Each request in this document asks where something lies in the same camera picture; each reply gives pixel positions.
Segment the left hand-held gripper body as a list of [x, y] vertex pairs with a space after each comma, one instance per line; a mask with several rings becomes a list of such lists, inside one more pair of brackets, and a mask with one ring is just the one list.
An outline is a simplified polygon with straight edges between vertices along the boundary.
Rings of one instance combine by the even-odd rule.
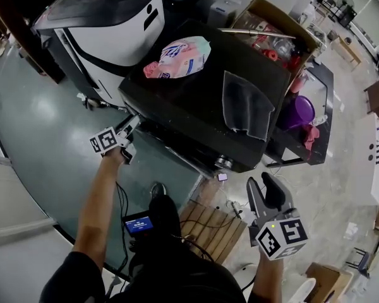
[[133, 144], [133, 135], [125, 130], [116, 132], [113, 127], [104, 129], [103, 131], [93, 135], [90, 144], [95, 153], [102, 156], [115, 147], [120, 147], [121, 155], [126, 159], [126, 163], [130, 164], [136, 156], [136, 148]]

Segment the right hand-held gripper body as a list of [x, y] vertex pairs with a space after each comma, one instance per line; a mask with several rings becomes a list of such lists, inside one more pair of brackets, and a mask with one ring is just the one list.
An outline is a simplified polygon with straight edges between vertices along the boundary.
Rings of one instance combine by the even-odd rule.
[[308, 242], [301, 217], [295, 217], [293, 212], [287, 218], [279, 217], [260, 226], [253, 222], [248, 227], [251, 247], [259, 247], [270, 261], [294, 256]]

